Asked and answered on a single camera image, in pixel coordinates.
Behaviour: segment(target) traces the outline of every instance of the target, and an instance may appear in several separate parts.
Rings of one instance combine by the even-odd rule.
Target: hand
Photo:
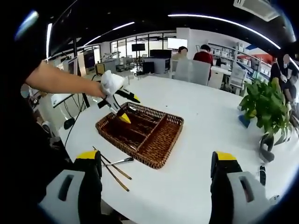
[[[280,75],[280,79],[286,83],[288,81],[288,79],[284,76],[284,75]]]
[[[101,91],[107,96],[112,96],[123,86],[124,81],[124,77],[113,74],[108,70],[101,77]]]

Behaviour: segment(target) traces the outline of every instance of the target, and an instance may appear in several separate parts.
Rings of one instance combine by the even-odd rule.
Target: brown woven basket
[[[131,102],[121,107],[131,124],[110,113],[96,123],[99,134],[134,159],[160,169],[182,131],[184,120]]]

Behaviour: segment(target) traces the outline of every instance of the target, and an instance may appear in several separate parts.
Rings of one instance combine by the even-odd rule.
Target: led light strip
[[[93,42],[94,40],[96,40],[96,39],[100,38],[101,36],[102,36],[102,35],[100,35],[100,36],[97,36],[97,37],[93,38],[91,41],[87,42],[87,43],[86,43],[86,44],[84,44],[83,46],[86,46],[86,45],[88,45],[89,43],[91,43],[91,42]]]
[[[110,30],[110,31],[108,31],[108,32],[106,32],[106,33],[100,35],[100,36],[97,36],[97,37],[93,38],[91,41],[87,42],[87,43],[84,44],[83,46],[86,46],[86,45],[90,44],[90,43],[93,42],[94,40],[100,38],[101,36],[103,36],[103,35],[105,35],[105,34],[107,34],[107,33],[110,33],[110,32],[113,31],[113,30],[117,30],[117,29],[120,29],[120,28],[129,26],[129,25],[132,25],[132,24],[134,24],[134,23],[135,23],[135,22],[129,22],[129,23],[127,23],[127,24],[124,24],[124,25],[121,25],[121,26],[119,26],[119,27],[116,27],[116,28],[114,28],[114,29],[112,29],[112,30]]]
[[[218,18],[218,17],[214,17],[214,16],[208,16],[208,15],[196,15],[196,14],[170,14],[168,15],[169,17],[199,17],[199,18],[206,18],[206,19],[213,19],[213,20],[219,20],[219,21],[223,21],[223,22],[228,22],[231,24],[234,24],[236,26],[242,27],[246,30],[249,30],[252,33],[255,33],[257,35],[259,35],[260,37],[264,38],[266,41],[268,41],[269,43],[271,43],[272,45],[274,45],[276,48],[281,49],[281,47],[279,45],[277,45],[274,41],[270,40],[268,37],[264,36],[263,34],[255,31],[254,29],[251,29],[249,27],[246,27],[240,23],[237,22],[233,22],[230,20],[225,20],[222,18]],[[291,62],[294,64],[294,66],[297,68],[297,70],[299,71],[299,67],[298,65],[294,62],[294,60],[292,58],[290,58]]]
[[[46,39],[46,57],[49,57],[49,46],[50,46],[50,37],[51,37],[51,30],[52,30],[52,23],[48,24],[47,29],[47,39]]]
[[[124,24],[124,25],[122,25],[122,26],[116,27],[116,28],[114,28],[114,29],[112,29],[112,30],[117,30],[117,29],[120,29],[120,28],[126,27],[126,26],[128,26],[128,25],[132,25],[132,24],[134,24],[134,23],[135,23],[135,22],[129,22],[129,23],[127,23],[127,24]]]

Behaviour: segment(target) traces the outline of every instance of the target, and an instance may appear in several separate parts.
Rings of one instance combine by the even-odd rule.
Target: chopsticks
[[[102,154],[100,154],[101,157],[106,160],[108,163],[111,163],[105,156],[103,156]],[[124,188],[126,191],[130,191],[114,174],[113,172],[109,169],[108,166],[106,166],[106,163],[101,159],[102,163],[104,164],[104,166],[107,168],[107,170],[109,171],[109,173],[113,176],[113,178],[122,186],[122,188]],[[116,169],[118,172],[120,172],[122,175],[124,175],[126,178],[128,178],[129,180],[131,180],[132,178],[127,175],[125,172],[123,172],[121,169],[119,169],[118,167],[116,167],[115,165],[111,165],[114,169]]]

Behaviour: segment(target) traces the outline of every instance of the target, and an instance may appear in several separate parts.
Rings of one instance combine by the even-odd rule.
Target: air conditioner
[[[268,0],[234,0],[234,7],[245,10],[266,22],[279,16]]]

